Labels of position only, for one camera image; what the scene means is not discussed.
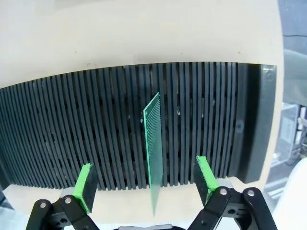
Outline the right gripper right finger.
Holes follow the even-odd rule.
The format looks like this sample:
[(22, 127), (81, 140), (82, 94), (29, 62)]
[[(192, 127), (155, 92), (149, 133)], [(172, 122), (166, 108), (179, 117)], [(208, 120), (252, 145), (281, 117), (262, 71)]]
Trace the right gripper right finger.
[(190, 230), (214, 230), (223, 218), (232, 218), (240, 230), (273, 230), (275, 222), (261, 191), (249, 187), (238, 192), (219, 186), (206, 157), (197, 156), (193, 171), (203, 209)]

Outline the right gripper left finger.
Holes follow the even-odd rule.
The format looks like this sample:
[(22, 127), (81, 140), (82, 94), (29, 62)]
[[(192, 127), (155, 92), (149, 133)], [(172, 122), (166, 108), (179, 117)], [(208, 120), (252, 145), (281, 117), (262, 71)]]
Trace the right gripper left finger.
[(37, 200), (32, 208), (28, 228), (30, 230), (63, 230), (72, 226), (75, 230), (96, 230), (90, 218), (97, 190), (97, 171), (87, 163), (82, 166), (71, 195), (60, 197), (51, 203)]

